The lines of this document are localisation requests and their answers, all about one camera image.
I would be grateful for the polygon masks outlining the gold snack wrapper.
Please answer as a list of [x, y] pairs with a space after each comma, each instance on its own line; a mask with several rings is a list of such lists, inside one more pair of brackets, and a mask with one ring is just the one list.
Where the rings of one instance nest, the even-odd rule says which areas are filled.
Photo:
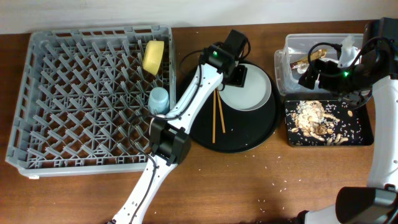
[[[327, 54], [327, 52], [328, 52], [327, 49], [320, 49], [320, 50], [317, 50], [316, 52], [312, 52], [310, 54], [310, 60], [312, 61], [312, 60], [320, 59], [320, 58], [324, 57]], [[292, 70], [294, 70], [294, 69], [306, 66], [308, 64], [309, 64], [308, 57], [305, 56], [296, 62], [292, 62], [290, 64], [290, 68]]]

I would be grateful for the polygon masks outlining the pale grey plate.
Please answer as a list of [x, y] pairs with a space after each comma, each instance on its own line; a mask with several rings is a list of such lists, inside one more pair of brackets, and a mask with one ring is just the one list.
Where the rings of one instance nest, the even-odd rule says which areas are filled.
[[271, 97], [271, 79], [261, 68], [243, 63], [247, 69], [243, 87], [226, 85], [220, 91], [221, 99], [238, 111], [253, 111], [265, 105]]

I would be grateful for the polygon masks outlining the wooden chopstick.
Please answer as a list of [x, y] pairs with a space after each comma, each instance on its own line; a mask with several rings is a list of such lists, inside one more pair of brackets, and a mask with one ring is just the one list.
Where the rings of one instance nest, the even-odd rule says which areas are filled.
[[212, 144], [216, 142], [216, 90], [213, 90], [213, 115], [212, 115]]
[[223, 134], [225, 134], [226, 133], [226, 128], [225, 128], [225, 124], [224, 124], [224, 114], [223, 114], [221, 96], [220, 96], [220, 92], [219, 92], [218, 89], [216, 90], [216, 95], [217, 95], [218, 106], [219, 106], [219, 111], [220, 111], [221, 128], [222, 128]]

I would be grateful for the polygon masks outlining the light blue cup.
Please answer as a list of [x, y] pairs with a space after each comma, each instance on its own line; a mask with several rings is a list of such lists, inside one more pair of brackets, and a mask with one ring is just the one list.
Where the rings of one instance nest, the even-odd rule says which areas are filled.
[[169, 112], [169, 93], [165, 88], [155, 87], [150, 91], [148, 109], [153, 115]]

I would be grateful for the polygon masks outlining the yellow bowl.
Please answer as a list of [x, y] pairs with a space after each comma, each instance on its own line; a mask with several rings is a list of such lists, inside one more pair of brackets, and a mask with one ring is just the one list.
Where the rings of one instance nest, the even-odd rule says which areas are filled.
[[158, 74], [162, 57], [164, 53], [165, 43], [161, 40], [150, 40], [146, 45], [143, 59], [143, 69], [153, 76]]

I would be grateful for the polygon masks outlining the pink cup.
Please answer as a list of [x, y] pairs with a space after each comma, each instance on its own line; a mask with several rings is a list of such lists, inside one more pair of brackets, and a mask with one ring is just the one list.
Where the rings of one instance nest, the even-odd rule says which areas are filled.
[[153, 117], [151, 118], [151, 121], [150, 121], [150, 125], [149, 125], [149, 135], [151, 135], [152, 125], [153, 125], [154, 121], [156, 119], [162, 120], [163, 118], [165, 118], [164, 114], [153, 115]]

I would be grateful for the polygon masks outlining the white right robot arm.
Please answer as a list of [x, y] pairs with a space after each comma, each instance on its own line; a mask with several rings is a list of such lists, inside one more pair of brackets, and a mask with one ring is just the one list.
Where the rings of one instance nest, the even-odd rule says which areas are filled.
[[310, 60], [299, 84], [329, 91], [353, 108], [374, 98], [374, 154], [365, 187], [343, 187], [335, 204], [302, 211], [294, 223], [397, 223], [397, 19], [366, 24], [361, 50], [332, 44], [338, 63]]

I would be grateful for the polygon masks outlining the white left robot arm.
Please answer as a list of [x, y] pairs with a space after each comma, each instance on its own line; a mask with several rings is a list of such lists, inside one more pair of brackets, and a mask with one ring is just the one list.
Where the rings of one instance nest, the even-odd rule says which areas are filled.
[[224, 42], [199, 51], [197, 70], [178, 103], [165, 115], [150, 116], [146, 168], [111, 223], [142, 223], [165, 178], [186, 158], [191, 147], [190, 130], [198, 112], [221, 84], [237, 75], [238, 62], [250, 51], [248, 38], [237, 30], [231, 30]]

